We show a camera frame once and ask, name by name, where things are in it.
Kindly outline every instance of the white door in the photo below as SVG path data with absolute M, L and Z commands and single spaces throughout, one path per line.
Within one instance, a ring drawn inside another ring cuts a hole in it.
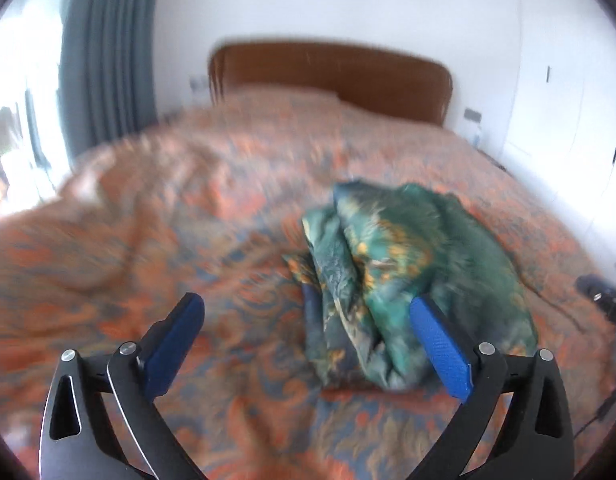
M 616 149 L 616 30 L 595 0 L 580 0 L 587 43 L 584 92 L 574 143 L 553 210 L 578 237 L 608 186 Z
M 520 0 L 520 70 L 502 163 L 547 204 L 558 192 L 584 89 L 578 1 Z

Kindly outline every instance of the wooden headboard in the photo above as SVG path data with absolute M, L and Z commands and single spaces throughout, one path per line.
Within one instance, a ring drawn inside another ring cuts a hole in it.
M 450 72 L 439 63 L 351 44 L 226 44 L 208 72 L 215 103 L 244 85 L 303 86 L 371 112 L 438 125 L 453 92 Z

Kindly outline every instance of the folded cloth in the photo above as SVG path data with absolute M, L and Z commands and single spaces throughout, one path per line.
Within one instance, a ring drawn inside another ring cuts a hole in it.
M 408 306 L 425 293 L 476 342 L 534 352 L 512 262 L 456 197 L 364 182 L 337 184 L 333 196 L 303 217 L 310 254 L 286 257 L 302 285 L 306 354 L 325 386 L 416 386 L 431 365 Z

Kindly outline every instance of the curtain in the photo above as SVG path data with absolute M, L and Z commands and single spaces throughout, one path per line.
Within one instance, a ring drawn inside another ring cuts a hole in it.
M 62 0 L 59 113 L 71 158 L 157 120 L 156 0 Z

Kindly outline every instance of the wrinkled sheet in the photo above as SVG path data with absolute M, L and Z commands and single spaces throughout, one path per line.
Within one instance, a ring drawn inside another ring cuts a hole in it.
M 586 422 L 612 386 L 614 331 L 572 286 L 594 269 L 565 228 L 450 132 L 270 89 L 98 148 L 57 202 L 0 221 L 0 430 L 26 467 L 37 471 L 60 353 L 111 352 L 190 290 L 205 300 L 205 326 L 156 404 L 210 478 L 405 478 L 456 400 L 434 382 L 322 392 L 304 355 L 301 289 L 281 257 L 306 248 L 303 212 L 355 178 L 452 192 L 494 233 L 558 359 L 573 426 Z M 578 467 L 611 423 L 577 439 Z M 140 465 L 127 432 L 121 443 Z

